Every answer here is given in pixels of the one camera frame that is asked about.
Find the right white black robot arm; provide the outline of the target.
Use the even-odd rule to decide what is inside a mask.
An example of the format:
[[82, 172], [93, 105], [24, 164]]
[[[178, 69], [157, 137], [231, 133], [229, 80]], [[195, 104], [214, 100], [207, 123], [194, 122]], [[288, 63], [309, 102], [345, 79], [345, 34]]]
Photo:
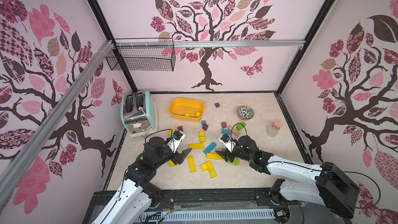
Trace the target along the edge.
[[277, 176], [268, 193], [276, 205], [290, 201], [315, 203], [337, 216], [352, 219], [356, 209], [374, 210], [379, 202], [359, 202], [359, 196], [364, 196], [365, 192], [348, 177], [348, 171], [340, 170], [331, 162], [316, 165], [287, 160], [260, 150], [248, 135], [236, 140], [222, 134], [218, 140], [225, 147], [224, 151], [217, 152], [224, 161], [233, 162], [238, 158], [248, 161], [259, 173]]

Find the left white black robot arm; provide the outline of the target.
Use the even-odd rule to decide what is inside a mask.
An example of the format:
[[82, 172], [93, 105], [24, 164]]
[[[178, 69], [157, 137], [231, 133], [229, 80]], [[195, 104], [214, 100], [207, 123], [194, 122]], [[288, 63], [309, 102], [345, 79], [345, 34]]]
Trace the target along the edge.
[[179, 130], [171, 131], [166, 139], [154, 134], [148, 137], [144, 151], [126, 169], [120, 187], [94, 224], [132, 224], [147, 209], [158, 206], [161, 190], [150, 182], [157, 169], [170, 161], [175, 165], [182, 164], [192, 151], [191, 148], [178, 151], [186, 137]]

